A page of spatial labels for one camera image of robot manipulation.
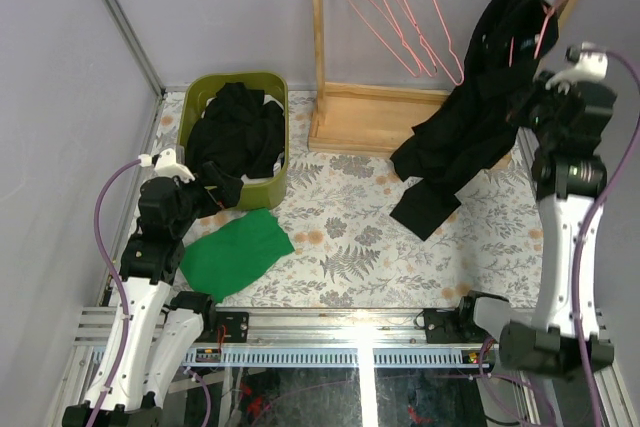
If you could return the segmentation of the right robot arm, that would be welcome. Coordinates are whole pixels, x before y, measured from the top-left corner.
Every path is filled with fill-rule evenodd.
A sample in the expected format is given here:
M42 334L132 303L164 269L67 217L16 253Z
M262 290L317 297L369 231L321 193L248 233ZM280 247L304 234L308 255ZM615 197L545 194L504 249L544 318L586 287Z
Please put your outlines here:
M489 334L505 367L570 380L583 367L610 366L594 302L595 247L607 169L596 155L616 93L593 81L555 81L545 72L515 101L511 124L535 135L531 176L542 222L541 283L532 317L501 296L470 291L459 304L458 334Z

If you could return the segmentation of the pink hanger of black shirt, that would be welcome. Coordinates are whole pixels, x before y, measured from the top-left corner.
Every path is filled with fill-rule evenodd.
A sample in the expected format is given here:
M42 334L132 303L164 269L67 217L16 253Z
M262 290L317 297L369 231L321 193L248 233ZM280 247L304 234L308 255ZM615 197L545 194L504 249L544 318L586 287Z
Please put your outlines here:
M429 77L434 77L438 72L444 73L449 80L453 83L454 86L460 86L465 79L464 69L460 62L460 59L454 49L453 41L450 36L450 32L446 21L441 13L440 6L438 0L431 0L431 4L435 13L437 15L439 26L446 37L447 40L447 49L449 56L455 62L455 66L457 68L457 75L454 76L452 72L449 70L447 65L440 58L438 53L436 52L433 45L429 42L425 32L421 29L420 24L418 23L417 17L414 15L412 7L410 6L408 0L394 0L397 4L398 10L402 13L402 15L409 22L411 28L415 31L418 36L418 42L420 48L427 54L429 60L431 62L431 66L428 67L425 62L421 60L416 50L414 50L411 45L408 43L405 38L405 34L400 26L400 23L396 16L394 15L394 10L390 6L388 0L382 0L384 8L379 8L380 13L389 23L395 34L398 36L401 42L402 48L407 51L411 58L413 59L413 63L415 67L410 67L397 53L393 50L386 41L380 39L380 41L386 46L386 48L396 57L396 59L401 63L401 65L411 74L412 77L418 78L422 74L426 74Z

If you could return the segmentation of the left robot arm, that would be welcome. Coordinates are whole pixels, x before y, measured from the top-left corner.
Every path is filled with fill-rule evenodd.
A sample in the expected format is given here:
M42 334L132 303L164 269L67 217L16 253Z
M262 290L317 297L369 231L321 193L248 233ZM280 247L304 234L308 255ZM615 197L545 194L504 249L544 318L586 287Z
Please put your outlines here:
M140 187L136 229L120 262L103 259L119 302L99 369L84 400L65 409L65 426L157 426L169 386L197 341L219 328L206 293L170 294L184 257L184 236L200 218L234 207L243 182L208 162L192 173L173 149L141 154L118 169L155 175Z

